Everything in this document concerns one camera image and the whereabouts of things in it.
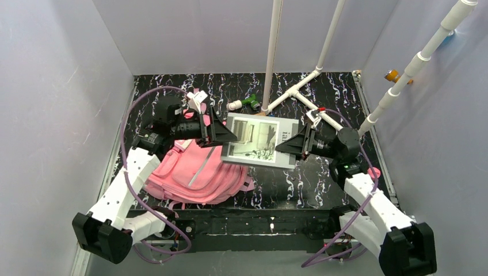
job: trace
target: gray wall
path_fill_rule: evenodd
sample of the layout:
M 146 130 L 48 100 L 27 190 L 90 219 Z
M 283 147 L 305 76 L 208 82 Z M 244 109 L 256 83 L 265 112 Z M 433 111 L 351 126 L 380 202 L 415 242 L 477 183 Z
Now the gray wall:
M 456 0 L 401 0 L 363 70 L 371 108 L 439 27 Z M 377 123 L 400 204 L 434 229 L 438 275 L 486 275 L 488 2 Z
M 142 248 L 148 258 L 150 254 Z M 337 261 L 316 264 L 305 269 L 300 265 L 310 257 L 304 251 L 268 252 L 198 252 L 176 256 L 163 266 L 141 260 L 134 251 L 120 264 L 97 256 L 90 259 L 89 276 L 377 276 L 383 275 L 378 260 L 371 253 L 340 264 Z M 154 258 L 162 259 L 157 254 Z
M 398 0 L 348 0 L 324 71 L 364 66 Z M 94 0 L 134 75 L 264 72 L 272 0 Z M 337 0 L 284 0 L 276 72 L 315 68 Z
M 91 1 L 0 1 L 0 275 L 68 275 L 132 76 Z

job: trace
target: black marble table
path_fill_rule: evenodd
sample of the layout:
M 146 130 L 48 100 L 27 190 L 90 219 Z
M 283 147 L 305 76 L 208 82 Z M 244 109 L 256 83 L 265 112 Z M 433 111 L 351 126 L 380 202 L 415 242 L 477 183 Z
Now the black marble table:
M 306 74 L 279 73 L 274 74 L 272 81 L 271 100 L 279 97 L 287 88 L 298 83 Z M 177 86 L 187 91 L 193 88 L 204 90 L 211 96 L 209 103 L 215 106 L 218 115 L 225 119 L 227 115 L 226 103 L 236 99 L 244 99 L 255 93 L 262 101 L 264 87 L 264 74 L 197 74 L 197 75 L 142 75 L 135 80 L 135 98 L 145 91 L 157 86 Z M 352 74 L 349 72 L 323 73 L 300 89 L 316 106 L 323 106 L 341 112 L 358 128 L 365 119 L 359 95 L 354 84 Z M 133 110 L 125 129 L 127 147 L 134 139 L 140 123 L 152 116 L 153 107 L 165 95 L 182 93 L 163 91 L 144 99 Z M 299 101 L 289 98 L 279 105 L 270 116 L 297 118 L 303 122 L 306 107 Z M 254 114 L 250 107 L 244 107 L 238 112 Z M 331 131 L 326 123 L 322 124 L 322 131 Z M 380 167 L 378 156 L 369 133 L 361 140 L 368 157 L 375 167 Z M 294 171 L 284 171 L 271 168 L 250 168 L 249 174 L 254 178 L 256 188 L 253 191 L 240 191 L 234 197 L 218 205 L 189 204 L 189 209 L 322 209 L 329 210 L 335 206 L 347 204 L 352 199 L 347 196 L 329 176 L 330 160 L 317 156 L 310 156 L 306 161 L 298 163 Z M 120 158 L 116 164 L 116 171 L 120 168 Z M 383 177 L 380 179 L 380 189 L 387 191 Z M 145 191 L 141 198 L 149 205 L 167 206 L 168 202 L 161 201 L 148 195 Z M 141 209 L 137 202 L 133 209 Z

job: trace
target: book cover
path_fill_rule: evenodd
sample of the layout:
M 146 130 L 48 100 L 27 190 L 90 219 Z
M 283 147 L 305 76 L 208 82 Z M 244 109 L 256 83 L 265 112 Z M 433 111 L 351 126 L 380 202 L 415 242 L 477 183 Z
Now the book cover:
M 244 166 L 294 169 L 294 155 L 275 151 L 275 147 L 298 133 L 296 119 L 229 113 L 227 127 L 237 141 L 222 147 L 221 160 Z

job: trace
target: green plastic object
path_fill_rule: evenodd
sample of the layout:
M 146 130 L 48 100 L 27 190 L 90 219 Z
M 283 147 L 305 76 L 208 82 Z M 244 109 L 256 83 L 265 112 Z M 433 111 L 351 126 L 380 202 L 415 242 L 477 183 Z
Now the green plastic object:
M 259 111 L 260 103 L 256 101 L 256 94 L 251 94 L 250 97 L 241 100 L 242 105 L 250 105 L 254 111 Z

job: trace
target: picture on book cover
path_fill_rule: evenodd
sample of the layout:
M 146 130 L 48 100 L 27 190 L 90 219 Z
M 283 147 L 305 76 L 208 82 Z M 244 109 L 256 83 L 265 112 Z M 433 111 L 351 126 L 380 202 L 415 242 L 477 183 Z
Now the picture on book cover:
M 254 118 L 236 118 L 232 132 L 237 141 L 229 144 L 229 157 L 275 162 L 276 133 L 279 122 Z

